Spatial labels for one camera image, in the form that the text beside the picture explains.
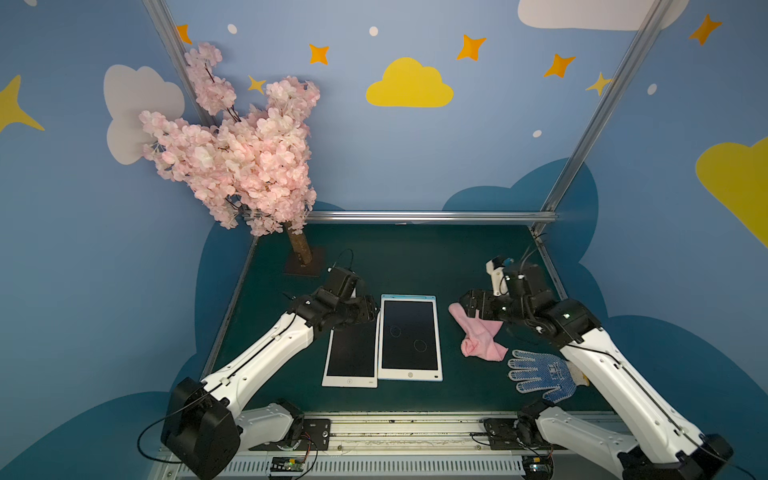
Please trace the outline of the pink cloth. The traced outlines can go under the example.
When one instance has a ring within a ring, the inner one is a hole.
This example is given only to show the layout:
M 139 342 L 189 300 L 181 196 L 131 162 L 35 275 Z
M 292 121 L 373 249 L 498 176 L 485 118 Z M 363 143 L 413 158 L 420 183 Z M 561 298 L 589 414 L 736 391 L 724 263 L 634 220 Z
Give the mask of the pink cloth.
M 459 303 L 450 304 L 448 310 L 465 333 L 460 346 L 464 357 L 490 362 L 501 362 L 505 358 L 508 349 L 495 341 L 503 326 L 501 321 L 484 320 L 478 315 L 469 317 Z

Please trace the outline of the blue-edged white drawing tablet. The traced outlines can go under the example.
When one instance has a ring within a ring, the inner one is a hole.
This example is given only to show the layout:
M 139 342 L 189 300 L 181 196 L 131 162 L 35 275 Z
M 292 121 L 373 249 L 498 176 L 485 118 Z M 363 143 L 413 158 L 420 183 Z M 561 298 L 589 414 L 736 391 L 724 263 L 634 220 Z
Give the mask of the blue-edged white drawing tablet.
M 378 321 L 378 378 L 441 382 L 435 296 L 383 294 Z

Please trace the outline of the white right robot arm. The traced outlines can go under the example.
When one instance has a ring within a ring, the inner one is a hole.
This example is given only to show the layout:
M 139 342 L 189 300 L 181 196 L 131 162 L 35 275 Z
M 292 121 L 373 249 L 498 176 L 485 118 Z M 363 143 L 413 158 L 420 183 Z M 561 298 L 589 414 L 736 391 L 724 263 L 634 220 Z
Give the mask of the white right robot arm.
M 582 303 L 557 299 L 538 265 L 496 257 L 486 271 L 491 289 L 471 290 L 449 308 L 469 335 L 462 348 L 507 360 L 520 392 L 544 393 L 516 420 L 485 420 L 491 448 L 558 445 L 619 479 L 712 479 L 731 459 L 728 442 L 703 434 L 665 401 Z M 628 434 L 559 407 L 580 380 L 600 392 Z

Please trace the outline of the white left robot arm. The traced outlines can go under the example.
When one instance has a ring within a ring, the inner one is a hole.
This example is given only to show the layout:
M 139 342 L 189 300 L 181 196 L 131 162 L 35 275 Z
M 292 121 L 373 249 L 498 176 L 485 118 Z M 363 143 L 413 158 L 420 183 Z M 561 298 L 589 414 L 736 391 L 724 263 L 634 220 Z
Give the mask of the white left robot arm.
M 280 400 L 250 410 L 257 391 L 320 334 L 377 319 L 379 306 L 354 272 L 332 267 L 325 283 L 295 298 L 274 326 L 234 360 L 172 391 L 161 442 L 200 479 L 213 479 L 237 453 L 302 443 L 304 414 Z

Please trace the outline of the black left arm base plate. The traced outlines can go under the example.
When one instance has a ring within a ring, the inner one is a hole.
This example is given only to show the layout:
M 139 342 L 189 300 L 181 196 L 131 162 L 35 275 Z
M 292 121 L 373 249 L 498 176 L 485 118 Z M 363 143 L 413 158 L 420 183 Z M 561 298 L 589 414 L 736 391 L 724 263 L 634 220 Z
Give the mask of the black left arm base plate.
M 293 425 L 284 439 L 250 447 L 249 451 L 327 451 L 331 426 L 329 418 L 304 419 L 301 424 Z

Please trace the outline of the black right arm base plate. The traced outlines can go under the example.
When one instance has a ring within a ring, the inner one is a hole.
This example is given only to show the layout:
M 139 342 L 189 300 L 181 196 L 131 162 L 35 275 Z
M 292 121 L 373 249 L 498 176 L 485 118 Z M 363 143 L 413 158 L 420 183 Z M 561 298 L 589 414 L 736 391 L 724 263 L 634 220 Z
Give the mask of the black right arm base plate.
M 492 450 L 563 450 L 562 446 L 546 441 L 528 417 L 484 418 L 481 424 Z

